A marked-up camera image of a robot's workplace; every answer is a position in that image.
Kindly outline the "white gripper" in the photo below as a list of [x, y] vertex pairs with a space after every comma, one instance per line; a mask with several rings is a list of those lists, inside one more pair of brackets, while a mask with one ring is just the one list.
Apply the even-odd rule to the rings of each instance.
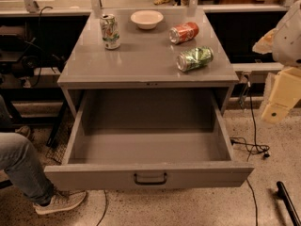
[[252, 47], [261, 55], [272, 53], [274, 61], [286, 68], [269, 73], [265, 82], [261, 120], [276, 124], [282, 121], [301, 100], [301, 1], [296, 1], [278, 22]]

